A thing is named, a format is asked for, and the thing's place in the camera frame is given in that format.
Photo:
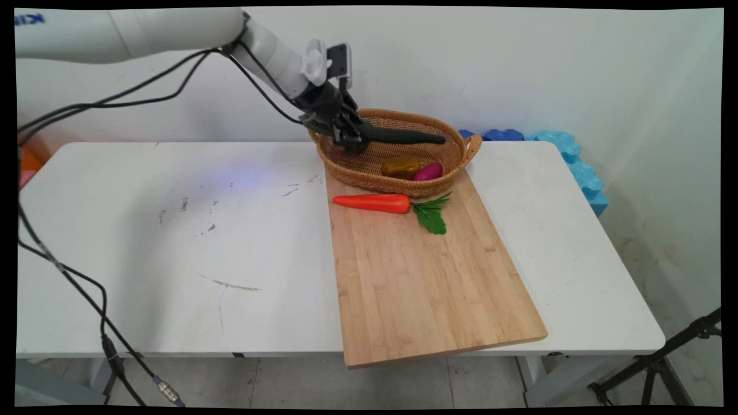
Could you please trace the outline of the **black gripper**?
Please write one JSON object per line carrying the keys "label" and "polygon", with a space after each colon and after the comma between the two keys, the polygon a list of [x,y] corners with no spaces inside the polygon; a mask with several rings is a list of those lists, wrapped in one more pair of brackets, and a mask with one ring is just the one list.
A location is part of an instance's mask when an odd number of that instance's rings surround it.
{"label": "black gripper", "polygon": [[348,145],[348,152],[364,152],[369,147],[370,140],[362,131],[366,123],[344,85],[309,84],[293,102],[306,114],[301,120],[307,129],[333,137],[337,145]]}

